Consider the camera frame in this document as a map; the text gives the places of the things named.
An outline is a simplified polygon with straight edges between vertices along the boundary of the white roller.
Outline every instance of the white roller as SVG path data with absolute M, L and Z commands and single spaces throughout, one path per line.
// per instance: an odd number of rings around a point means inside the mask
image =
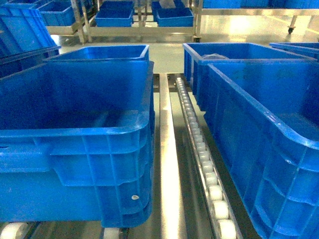
M 223 200 L 223 191 L 219 185 L 212 185 L 208 188 L 209 196 L 212 201 Z
M 212 203 L 212 212 L 217 220 L 228 219 L 228 205 L 226 201 L 213 201 Z
M 213 172 L 213 163 L 211 161 L 202 161 L 201 167 L 203 169 L 203 173 Z
M 119 239 L 119 228 L 104 228 L 103 239 Z
M 236 228 L 232 220 L 218 220 L 221 239 L 236 239 Z
M 199 152 L 199 160 L 202 161 L 208 161 L 209 160 L 209 152 L 208 151 L 203 151 Z
M 201 135 L 200 129 L 198 127 L 193 127 L 191 132 L 193 135 Z
M 198 123 L 197 122 L 191 122 L 189 123 L 191 128 L 198 128 Z
M 195 141 L 195 143 L 202 143 L 203 142 L 203 136 L 194 135 L 194 141 Z
M 27 223 L 9 223 L 1 232 L 0 239 L 21 239 Z
M 205 173 L 205 180 L 206 180 L 206 185 L 207 187 L 217 185 L 217 176 L 216 173 Z
M 195 117 L 192 117 L 192 116 L 189 116 L 189 117 L 188 117 L 188 121 L 189 121 L 189 122 L 196 122 L 196 118 L 195 118 Z
M 205 151 L 206 150 L 206 145 L 205 145 L 204 142 L 197 143 L 196 144 L 196 148 L 197 148 L 197 151 Z

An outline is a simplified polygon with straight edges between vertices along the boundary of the caster wheel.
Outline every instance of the caster wheel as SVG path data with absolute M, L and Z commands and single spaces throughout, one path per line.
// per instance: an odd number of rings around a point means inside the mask
M 293 33 L 293 31 L 294 31 L 294 28 L 293 27 L 289 27 L 288 34 L 291 35 L 291 33 Z
M 119 228 L 104 228 L 103 239 L 119 239 Z
M 193 42 L 200 43 L 201 37 L 194 37 Z
M 0 234 L 0 239 L 21 239 L 27 223 L 9 223 Z

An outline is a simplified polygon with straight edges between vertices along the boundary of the plastic crate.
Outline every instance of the plastic crate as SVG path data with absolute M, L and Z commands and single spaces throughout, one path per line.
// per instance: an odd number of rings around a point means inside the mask
M 203 8 L 240 8 L 240 0 L 204 0 Z
M 101 220 L 121 228 L 146 221 L 153 66 L 49 62 L 2 78 L 2 222 Z
M 99 27 L 130 27 L 133 22 L 132 9 L 101 9 L 96 14 L 95 22 Z
M 184 74 L 196 96 L 197 104 L 206 111 L 208 67 L 210 62 L 239 61 L 314 61 L 302 55 L 253 43 L 186 43 L 184 47 Z M 205 60 L 202 56 L 217 53 L 228 60 Z
M 0 78 L 42 64 L 42 60 L 59 54 L 60 46 L 16 54 L 1 59 Z
M 157 14 L 158 14 L 158 9 L 161 9 L 161 5 L 160 5 L 160 2 L 159 1 L 152 1 L 152 14 L 153 14 L 153 18 L 154 18 L 154 21 L 158 21 L 158 18 L 157 18 Z
M 319 64 L 209 64 L 205 114 L 263 239 L 319 238 Z
M 193 26 L 194 15 L 189 8 L 160 8 L 157 10 L 159 26 Z
M 75 23 L 70 1 L 51 1 L 39 8 L 47 26 L 71 26 Z
M 0 7 L 0 58 L 56 46 L 36 9 Z
M 313 57 L 319 60 L 319 43 L 318 42 L 308 42 L 308 43 L 282 42 L 282 43 L 270 43 L 269 45 L 277 49 L 294 52 L 296 54 Z
M 269 0 L 241 0 L 241 7 L 268 7 Z
M 133 9 L 134 8 L 134 2 L 133 1 L 105 1 L 100 6 L 100 9 Z
M 46 61 L 149 60 L 149 45 L 89 46 Z

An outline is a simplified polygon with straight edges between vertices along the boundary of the metal shelf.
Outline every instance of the metal shelf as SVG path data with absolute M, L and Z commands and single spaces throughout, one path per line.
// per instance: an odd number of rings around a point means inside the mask
M 203 8 L 202 15 L 243 15 L 243 16 L 279 16 L 279 15 L 299 15 L 313 16 L 319 15 L 319 9 L 270 9 L 270 8 L 240 8 L 240 9 L 209 9 Z

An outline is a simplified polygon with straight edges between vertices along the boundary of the floor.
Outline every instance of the floor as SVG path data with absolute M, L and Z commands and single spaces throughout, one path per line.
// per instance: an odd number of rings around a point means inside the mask
M 254 42 L 268 45 L 270 42 L 317 42 L 319 38 L 319 17 L 300 16 L 296 22 L 296 29 L 292 35 L 288 35 L 288 25 L 290 24 L 291 16 L 204 16 L 202 21 L 202 42 Z M 79 43 L 77 37 L 59 37 L 52 36 L 53 39 L 62 46 L 61 53 L 76 50 L 83 47 Z M 150 45 L 150 59 L 155 62 L 155 73 L 181 73 L 183 72 L 183 47 L 182 43 L 191 42 L 190 37 L 168 36 L 161 38 L 128 38 L 128 37 L 96 37 L 93 43 L 88 43 L 85 46 L 103 46 L 115 44 L 140 44 L 145 43 Z M 171 93 L 171 103 L 173 110 L 173 120 L 176 137 L 181 137 L 185 129 L 185 124 L 182 117 L 182 112 L 179 105 L 177 93 Z M 193 104 L 196 105 L 195 99 L 192 97 Z M 155 109 L 159 112 L 159 95 L 155 93 Z M 207 129 L 203 120 L 203 112 L 196 108 L 196 113 L 199 117 L 200 124 L 204 129 Z M 157 114 L 157 130 L 159 130 L 159 115 Z M 216 151 L 213 142 L 211 150 Z M 225 184 L 232 198 L 238 200 L 238 195 L 234 191 L 234 186 L 230 177 L 219 161 L 220 174 L 225 177 Z M 237 212 L 241 218 L 241 223 L 246 225 L 247 215 Z M 157 230 L 160 230 L 157 225 L 158 219 L 151 218 L 142 226 L 131 230 L 130 239 L 155 239 L 159 238 Z M 99 222 L 90 222 L 88 224 L 64 224 L 64 226 L 55 229 L 54 233 L 46 238 L 98 238 L 100 224 Z M 249 227 L 246 229 L 246 238 L 258 238 Z M 207 238 L 193 236 L 189 238 Z

